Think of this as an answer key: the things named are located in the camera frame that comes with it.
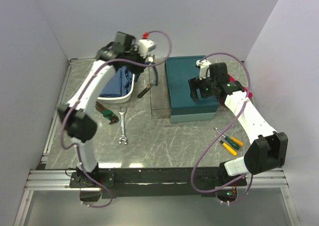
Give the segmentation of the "green handled screwdriver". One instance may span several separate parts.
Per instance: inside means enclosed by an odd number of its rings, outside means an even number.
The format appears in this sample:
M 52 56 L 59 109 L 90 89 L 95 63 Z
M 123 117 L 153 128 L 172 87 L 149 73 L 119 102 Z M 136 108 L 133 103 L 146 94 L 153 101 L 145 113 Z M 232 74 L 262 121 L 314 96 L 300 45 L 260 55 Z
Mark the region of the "green handled screwdriver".
M 227 136 L 219 138 L 219 141 L 228 144 L 235 150 L 240 150 L 240 146 Z

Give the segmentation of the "black adjustable wrench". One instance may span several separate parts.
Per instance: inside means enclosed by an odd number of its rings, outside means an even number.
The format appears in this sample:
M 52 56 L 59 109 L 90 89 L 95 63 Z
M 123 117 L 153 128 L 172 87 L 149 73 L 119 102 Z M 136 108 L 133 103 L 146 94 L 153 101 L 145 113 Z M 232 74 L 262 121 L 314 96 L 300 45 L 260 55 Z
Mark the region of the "black adjustable wrench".
M 150 89 L 154 86 L 153 83 L 148 84 L 138 95 L 137 98 L 141 99 Z

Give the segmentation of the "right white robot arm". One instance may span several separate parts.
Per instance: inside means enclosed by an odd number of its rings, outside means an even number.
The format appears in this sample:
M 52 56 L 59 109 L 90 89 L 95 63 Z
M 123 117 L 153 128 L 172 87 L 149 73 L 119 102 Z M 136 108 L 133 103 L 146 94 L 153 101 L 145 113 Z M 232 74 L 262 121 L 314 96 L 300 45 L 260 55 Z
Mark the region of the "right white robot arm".
M 237 80 L 231 80 L 224 62 L 210 63 L 198 60 L 199 76 L 188 81 L 191 98 L 215 96 L 235 116 L 245 130 L 250 147 L 243 157 L 222 163 L 218 173 L 221 184 L 230 185 L 236 175 L 250 173 L 256 175 L 285 164 L 288 137 L 284 132 L 278 133 L 257 111 L 246 96 L 247 89 Z

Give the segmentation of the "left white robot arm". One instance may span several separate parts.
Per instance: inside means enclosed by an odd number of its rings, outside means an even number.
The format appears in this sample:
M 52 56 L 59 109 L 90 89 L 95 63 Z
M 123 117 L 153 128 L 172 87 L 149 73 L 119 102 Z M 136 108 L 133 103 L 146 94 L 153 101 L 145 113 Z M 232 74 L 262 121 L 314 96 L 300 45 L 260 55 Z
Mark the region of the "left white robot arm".
M 150 52 L 156 44 L 148 38 L 151 31 L 137 40 L 133 35 L 118 31 L 113 41 L 100 48 L 95 61 L 79 87 L 66 104 L 60 104 L 58 114 L 62 124 L 60 145 L 64 150 L 74 148 L 78 158 L 77 169 L 83 172 L 81 181 L 88 187 L 97 185 L 99 174 L 93 138 L 97 123 L 92 119 L 95 102 L 107 83 L 121 67 L 131 73 L 142 73 L 149 66 Z

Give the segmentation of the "teal storage box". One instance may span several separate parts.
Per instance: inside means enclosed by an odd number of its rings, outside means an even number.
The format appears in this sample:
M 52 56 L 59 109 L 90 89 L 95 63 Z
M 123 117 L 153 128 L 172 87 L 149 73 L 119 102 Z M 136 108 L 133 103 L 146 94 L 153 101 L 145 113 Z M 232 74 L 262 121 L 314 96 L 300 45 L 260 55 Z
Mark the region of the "teal storage box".
M 216 97 L 200 99 L 195 102 L 190 97 L 188 80 L 199 75 L 195 67 L 197 56 L 169 57 L 165 61 L 165 76 L 171 109 L 170 122 L 191 122 L 212 120 L 219 107 Z

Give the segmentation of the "green hex key set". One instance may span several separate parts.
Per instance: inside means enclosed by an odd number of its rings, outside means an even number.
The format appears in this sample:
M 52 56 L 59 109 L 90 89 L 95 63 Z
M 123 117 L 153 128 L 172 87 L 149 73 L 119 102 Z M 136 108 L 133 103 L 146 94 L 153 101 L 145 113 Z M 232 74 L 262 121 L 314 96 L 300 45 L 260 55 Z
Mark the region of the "green hex key set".
M 101 113 L 104 118 L 109 120 L 109 125 L 119 122 L 119 117 L 112 110 L 106 108 L 98 101 L 95 103 L 95 109 Z

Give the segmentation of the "blue handled pliers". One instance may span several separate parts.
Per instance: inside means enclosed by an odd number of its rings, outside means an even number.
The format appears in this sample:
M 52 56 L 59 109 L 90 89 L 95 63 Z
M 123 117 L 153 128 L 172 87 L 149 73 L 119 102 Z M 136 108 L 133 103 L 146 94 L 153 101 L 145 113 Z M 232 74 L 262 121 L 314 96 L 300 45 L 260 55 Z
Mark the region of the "blue handled pliers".
M 158 74 L 157 68 L 155 66 L 155 64 L 156 64 L 155 63 L 155 58 L 153 56 L 149 56 L 147 58 L 147 64 L 152 67 L 153 72 L 154 72 L 154 79 L 152 80 L 152 82 L 150 84 L 150 88 L 153 87 L 153 86 L 158 86 L 159 74 Z

